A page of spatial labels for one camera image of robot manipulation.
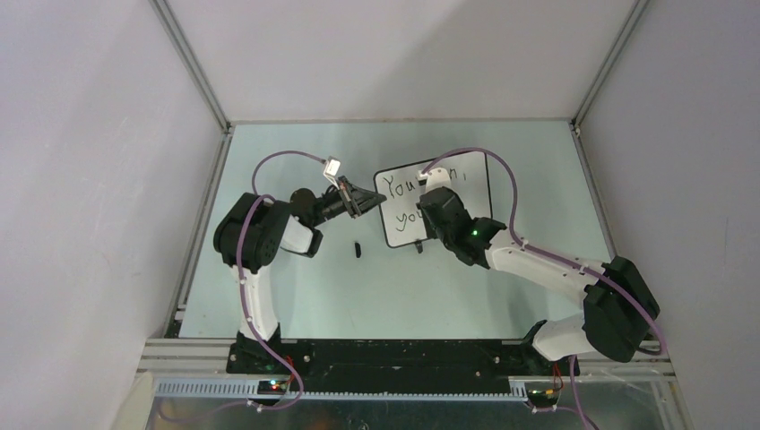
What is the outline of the black framed whiteboard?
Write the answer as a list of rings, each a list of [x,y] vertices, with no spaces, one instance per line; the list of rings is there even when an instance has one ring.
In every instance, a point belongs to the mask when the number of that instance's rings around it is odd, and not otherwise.
[[[386,197],[379,209],[385,241],[391,248],[429,239],[423,214],[417,204],[424,193],[424,185],[419,182],[418,173],[430,162],[430,159],[425,159],[375,173],[376,192]],[[437,163],[436,167],[447,170],[451,188],[459,195],[471,217],[493,216],[485,154],[458,154]]]

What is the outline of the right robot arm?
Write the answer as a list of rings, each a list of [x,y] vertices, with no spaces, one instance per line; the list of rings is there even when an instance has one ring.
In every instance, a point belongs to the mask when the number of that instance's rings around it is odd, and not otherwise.
[[[518,276],[580,308],[579,314],[534,324],[521,351],[530,373],[545,374],[559,359],[593,351],[626,363],[652,331],[659,304],[627,258],[600,262],[541,250],[500,221],[473,218],[448,187],[422,194],[418,206],[428,231],[459,261]]]

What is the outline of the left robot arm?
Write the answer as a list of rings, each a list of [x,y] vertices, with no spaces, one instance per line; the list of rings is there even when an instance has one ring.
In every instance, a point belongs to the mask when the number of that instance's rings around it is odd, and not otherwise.
[[[243,193],[223,217],[213,235],[213,248],[241,288],[239,333],[258,340],[250,348],[248,360],[260,372],[272,373],[283,361],[282,347],[270,340],[280,327],[270,277],[277,253],[312,258],[324,238],[319,226],[343,214],[359,218],[386,200],[386,196],[341,176],[320,195],[299,188],[287,201],[269,194]]]

